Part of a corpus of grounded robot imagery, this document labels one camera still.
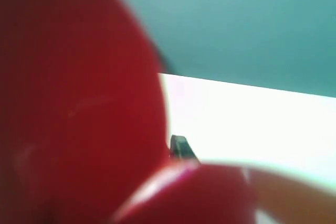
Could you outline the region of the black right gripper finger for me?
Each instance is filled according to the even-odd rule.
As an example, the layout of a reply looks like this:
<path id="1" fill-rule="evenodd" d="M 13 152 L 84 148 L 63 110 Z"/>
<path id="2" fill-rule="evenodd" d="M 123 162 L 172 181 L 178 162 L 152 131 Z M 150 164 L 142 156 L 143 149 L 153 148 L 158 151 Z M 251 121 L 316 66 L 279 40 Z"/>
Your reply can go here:
<path id="1" fill-rule="evenodd" d="M 169 157 L 174 161 L 193 161 L 199 163 L 198 158 L 196 157 L 185 136 L 171 136 Z"/>

